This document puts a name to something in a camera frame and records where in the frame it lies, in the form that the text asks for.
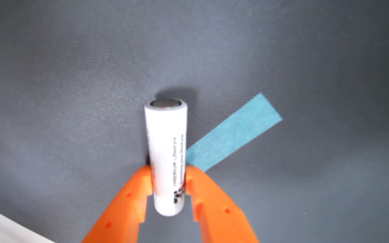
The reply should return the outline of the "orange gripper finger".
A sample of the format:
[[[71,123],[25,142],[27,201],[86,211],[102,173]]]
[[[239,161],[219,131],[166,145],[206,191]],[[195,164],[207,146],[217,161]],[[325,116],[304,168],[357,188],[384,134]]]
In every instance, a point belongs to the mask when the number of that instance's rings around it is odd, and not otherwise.
[[[82,243],[136,243],[152,192],[151,168],[143,166],[127,180]]]
[[[187,166],[186,193],[203,243],[258,243],[243,211],[205,172]]]

